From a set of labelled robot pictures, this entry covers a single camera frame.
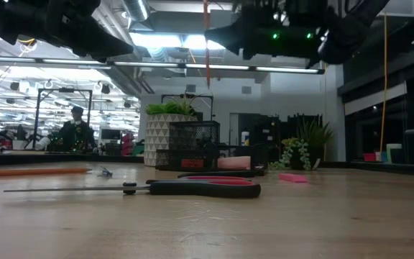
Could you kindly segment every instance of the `black frame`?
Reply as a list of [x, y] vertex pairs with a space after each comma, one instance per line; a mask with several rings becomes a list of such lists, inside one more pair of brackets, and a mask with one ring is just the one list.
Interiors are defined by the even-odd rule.
[[[43, 91], [48, 91], [49, 93], [46, 96], [41, 97], [41, 93]], [[88, 113], [87, 113], [87, 126], [89, 126], [89, 122], [91, 120], [91, 107], [92, 107], [92, 95], [93, 95], [92, 90], [79, 90], [79, 89], [71, 89], [71, 88], [57, 88], [57, 89], [39, 88], [37, 90], [36, 117], [34, 118], [34, 133], [35, 134], [37, 133], [37, 125], [39, 122], [41, 101], [47, 98], [49, 94], [51, 94], [53, 91], [58, 91], [60, 93], [62, 92], [63, 93], [74, 93], [75, 91], [89, 93], [89, 105], [88, 105]], [[35, 148], [35, 145], [36, 145], [36, 137], [33, 138], [33, 149]]]
[[[164, 103], [164, 98], [165, 97], [181, 97], [183, 98], [185, 94], [163, 94], [161, 95], [161, 104]], [[188, 98], [190, 98], [189, 96], [192, 96], [191, 98], [207, 98], [210, 99], [210, 120], [213, 120], [213, 96], [203, 96], [203, 95], [195, 95], [195, 94], [186, 94], [188, 96]]]

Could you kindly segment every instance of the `table surface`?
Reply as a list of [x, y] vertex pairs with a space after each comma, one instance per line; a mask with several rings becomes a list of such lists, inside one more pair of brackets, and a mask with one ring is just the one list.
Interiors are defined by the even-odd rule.
[[[114, 172], [98, 177], [100, 165]], [[0, 259], [413, 258], [414, 176], [320, 169], [310, 183], [255, 178], [258, 199], [2, 193], [174, 178], [140, 164], [51, 163], [87, 175], [0, 178]]]

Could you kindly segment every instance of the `orange strip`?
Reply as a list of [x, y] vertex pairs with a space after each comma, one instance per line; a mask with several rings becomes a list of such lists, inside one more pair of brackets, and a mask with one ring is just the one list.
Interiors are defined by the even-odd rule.
[[9, 169], [0, 170], [0, 176], [35, 176], [63, 173], [86, 173], [87, 168], [39, 168], [39, 169]]
[[[203, 0], [204, 2], [204, 27], [205, 29], [210, 29], [210, 17], [208, 13], [208, 0]], [[210, 54], [208, 53], [208, 40], [206, 39], [206, 77], [207, 77], [207, 88], [210, 89]]]

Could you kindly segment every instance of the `potted plant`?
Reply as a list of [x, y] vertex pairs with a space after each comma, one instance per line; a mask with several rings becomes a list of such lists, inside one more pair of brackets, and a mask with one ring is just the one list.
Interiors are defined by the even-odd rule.
[[196, 121], [195, 111], [191, 106], [194, 99], [186, 95], [176, 101], [172, 99], [166, 104], [148, 104], [147, 128], [144, 141], [144, 164], [156, 166], [156, 150], [169, 149], [169, 128], [171, 122]]
[[294, 170], [309, 171], [317, 159], [323, 160], [325, 144], [333, 138], [334, 133], [328, 128], [328, 123], [322, 125], [320, 119], [314, 119], [312, 122], [303, 120], [297, 127], [296, 135], [296, 138], [282, 141], [282, 159], [270, 163], [271, 170], [282, 170], [288, 165]]

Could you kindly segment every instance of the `pink object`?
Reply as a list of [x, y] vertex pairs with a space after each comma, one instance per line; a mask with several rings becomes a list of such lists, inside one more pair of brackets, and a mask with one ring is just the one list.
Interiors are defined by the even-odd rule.
[[250, 157], [219, 158], [218, 169], [250, 170]]
[[308, 179], [305, 176], [294, 175], [291, 173], [280, 173], [279, 179], [284, 181], [289, 181], [292, 183], [307, 183]]
[[374, 153], [364, 153], [365, 162], [375, 162], [376, 160], [377, 156]]

